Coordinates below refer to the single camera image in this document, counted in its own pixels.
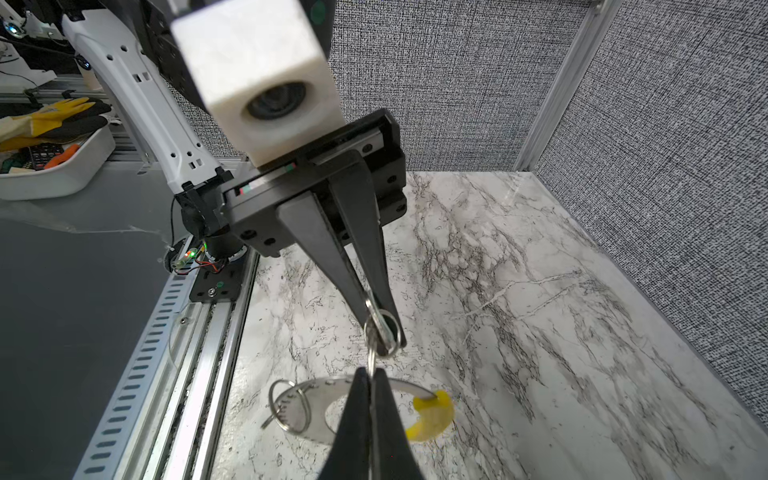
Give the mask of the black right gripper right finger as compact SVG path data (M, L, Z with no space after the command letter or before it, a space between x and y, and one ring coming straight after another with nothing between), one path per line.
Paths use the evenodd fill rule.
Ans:
M370 419L372 478L423 479L384 370L376 370L371 380Z

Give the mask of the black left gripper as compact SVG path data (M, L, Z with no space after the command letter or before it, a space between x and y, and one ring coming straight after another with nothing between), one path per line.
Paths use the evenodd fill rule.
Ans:
M207 113L171 23L216 2L135 1L131 5L131 28L142 52L178 92ZM298 2L328 62L337 5ZM406 346L382 232L382 226L406 208L400 129L387 110L345 121L341 128L261 167L243 153L251 169L238 175L226 172L199 145L173 106L155 108L149 123L161 131L157 158L168 168L169 184L196 235L223 237L271 257L288 246L300 246L341 293L360 326L374 320L381 348ZM352 266L344 249L347 244L354 248L367 286Z

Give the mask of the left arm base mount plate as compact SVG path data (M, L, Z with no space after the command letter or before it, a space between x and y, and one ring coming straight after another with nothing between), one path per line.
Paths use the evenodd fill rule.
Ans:
M242 290L246 267L246 255L228 263L217 272L212 267L201 267L196 272L188 294L189 301L192 303L235 301Z

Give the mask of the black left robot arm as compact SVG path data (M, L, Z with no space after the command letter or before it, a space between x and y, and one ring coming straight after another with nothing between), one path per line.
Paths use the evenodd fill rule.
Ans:
M65 1L60 25L156 160L187 230L228 261L300 247L382 356L406 337L383 228L407 209L392 113L347 122L331 1Z

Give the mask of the yellow capped key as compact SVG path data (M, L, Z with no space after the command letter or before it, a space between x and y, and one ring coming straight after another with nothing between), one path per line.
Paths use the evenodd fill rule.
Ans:
M412 443L434 440L454 420L453 401L449 394L443 390L438 390L435 396L430 399L415 397L412 405L418 413L418 419L405 431L407 439Z

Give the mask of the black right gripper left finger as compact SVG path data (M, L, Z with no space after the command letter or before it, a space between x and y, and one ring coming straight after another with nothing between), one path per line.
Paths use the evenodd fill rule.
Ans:
M364 367L356 370L342 412L339 428L319 479L369 478L371 441L370 377Z

